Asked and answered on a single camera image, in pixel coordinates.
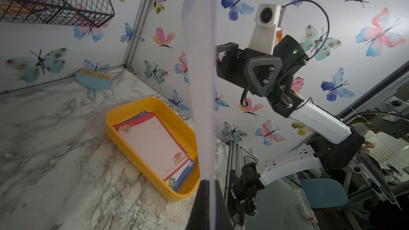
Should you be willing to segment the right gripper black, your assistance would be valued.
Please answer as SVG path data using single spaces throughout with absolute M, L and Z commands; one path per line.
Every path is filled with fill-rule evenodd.
M 239 49 L 236 43 L 216 48 L 217 76 L 241 88 L 249 88 L 253 95 L 266 96 L 273 88 L 282 69 L 282 60 L 275 55 L 249 58 L 250 49 Z

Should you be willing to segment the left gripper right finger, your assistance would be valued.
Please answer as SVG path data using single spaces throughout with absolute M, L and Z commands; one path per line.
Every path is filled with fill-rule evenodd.
M 230 215 L 218 180 L 212 180 L 210 182 L 210 229 L 233 229 Z

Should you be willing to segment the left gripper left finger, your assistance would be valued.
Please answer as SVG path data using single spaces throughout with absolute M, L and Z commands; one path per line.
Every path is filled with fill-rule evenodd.
M 210 184 L 208 180 L 201 181 L 191 210 L 186 230 L 209 230 Z

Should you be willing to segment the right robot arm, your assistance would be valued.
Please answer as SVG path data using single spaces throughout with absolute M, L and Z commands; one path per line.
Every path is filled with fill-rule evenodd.
M 299 132 L 314 132 L 316 137 L 300 148 L 264 163 L 245 164 L 232 170 L 227 204 L 233 221 L 243 226 L 246 216 L 256 213 L 257 193 L 270 183 L 303 170 L 321 167 L 342 168 L 348 165 L 364 141 L 355 129 L 326 112 L 312 99 L 305 99 L 292 89 L 294 74 L 309 60 L 304 48 L 285 36 L 273 51 L 239 49 L 236 43 L 217 47 L 217 75 L 241 88 L 240 108 L 255 115 L 262 104 L 253 104 L 248 94 L 265 98 L 273 111 L 293 121 Z

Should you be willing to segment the yellow storage tray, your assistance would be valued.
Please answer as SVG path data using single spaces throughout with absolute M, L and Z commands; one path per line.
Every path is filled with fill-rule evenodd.
M 149 97 L 108 111 L 110 138 L 168 201 L 190 197 L 200 182 L 196 136 L 163 101 Z

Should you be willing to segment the teal office chair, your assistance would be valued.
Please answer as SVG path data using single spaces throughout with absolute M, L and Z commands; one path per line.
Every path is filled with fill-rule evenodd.
M 335 209 L 348 203 L 348 195 L 336 180 L 316 178 L 300 180 L 305 196 L 312 209 Z

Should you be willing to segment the blue dustpan brush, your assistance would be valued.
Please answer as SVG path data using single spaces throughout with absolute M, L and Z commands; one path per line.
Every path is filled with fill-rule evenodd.
M 96 91 L 109 89 L 113 83 L 110 75 L 85 68 L 80 68 L 75 78 L 81 85 L 88 88 L 87 97 L 92 101 L 96 99 Z

